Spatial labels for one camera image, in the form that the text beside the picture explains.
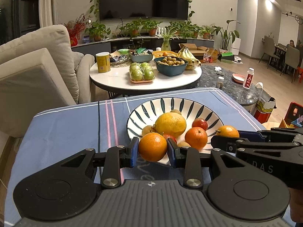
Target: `bunch of bananas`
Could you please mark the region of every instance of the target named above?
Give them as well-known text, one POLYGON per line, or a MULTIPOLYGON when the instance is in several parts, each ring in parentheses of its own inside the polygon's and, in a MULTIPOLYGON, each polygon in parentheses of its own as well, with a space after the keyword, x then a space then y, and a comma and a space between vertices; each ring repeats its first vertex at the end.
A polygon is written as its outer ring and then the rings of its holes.
POLYGON ((200 61, 194 57, 187 46, 183 46, 178 52, 178 57, 188 61, 185 70, 194 70, 196 67, 201 66, 200 61))

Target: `man on screen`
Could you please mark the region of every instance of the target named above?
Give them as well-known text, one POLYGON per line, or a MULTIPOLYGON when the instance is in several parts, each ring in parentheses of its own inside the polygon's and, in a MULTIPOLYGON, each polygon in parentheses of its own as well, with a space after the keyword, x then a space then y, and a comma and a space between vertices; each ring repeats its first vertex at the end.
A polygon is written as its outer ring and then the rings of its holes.
POLYGON ((292 121, 291 124, 297 126, 297 127, 302 127, 301 122, 303 121, 303 114, 299 114, 299 117, 292 121))

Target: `bottle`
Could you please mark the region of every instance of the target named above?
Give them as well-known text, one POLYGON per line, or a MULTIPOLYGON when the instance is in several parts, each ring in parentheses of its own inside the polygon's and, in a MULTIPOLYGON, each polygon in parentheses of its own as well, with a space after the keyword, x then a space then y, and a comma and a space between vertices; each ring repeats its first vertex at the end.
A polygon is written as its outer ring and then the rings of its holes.
POLYGON ((222 89, 223 88, 223 81, 224 81, 223 77, 218 77, 218 80, 217 80, 217 83, 216 83, 216 88, 222 89))
POLYGON ((246 78, 244 79, 244 82, 243 82, 243 87, 244 88, 250 89, 253 76, 254 76, 254 69, 249 68, 248 71, 247 71, 246 78))

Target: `round white coffee table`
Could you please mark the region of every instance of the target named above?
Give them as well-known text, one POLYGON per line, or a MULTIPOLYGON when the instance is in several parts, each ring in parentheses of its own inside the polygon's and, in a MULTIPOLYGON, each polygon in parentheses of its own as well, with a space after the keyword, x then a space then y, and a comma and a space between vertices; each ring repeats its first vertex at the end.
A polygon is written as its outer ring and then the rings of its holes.
POLYGON ((97 64, 90 68, 89 75, 93 83, 106 91, 130 96, 159 93, 171 90, 189 89, 195 86, 202 74, 200 67, 185 70, 183 74, 168 77, 153 66, 155 80, 151 83, 132 83, 129 78, 129 66, 112 67, 109 72, 99 73, 97 64))

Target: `silver bolt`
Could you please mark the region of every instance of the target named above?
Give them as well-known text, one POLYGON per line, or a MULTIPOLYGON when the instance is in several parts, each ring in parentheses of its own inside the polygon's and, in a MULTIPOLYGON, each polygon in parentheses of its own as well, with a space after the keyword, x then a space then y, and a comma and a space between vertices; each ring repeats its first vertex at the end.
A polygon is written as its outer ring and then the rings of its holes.
POLYGON ((195 187, 195 186, 199 186, 201 184, 201 181, 196 178, 191 178, 191 179, 187 180, 186 183, 189 186, 195 187))
POLYGON ((103 184, 106 186, 115 186, 118 184, 118 181, 114 178, 107 178, 103 181, 103 184))

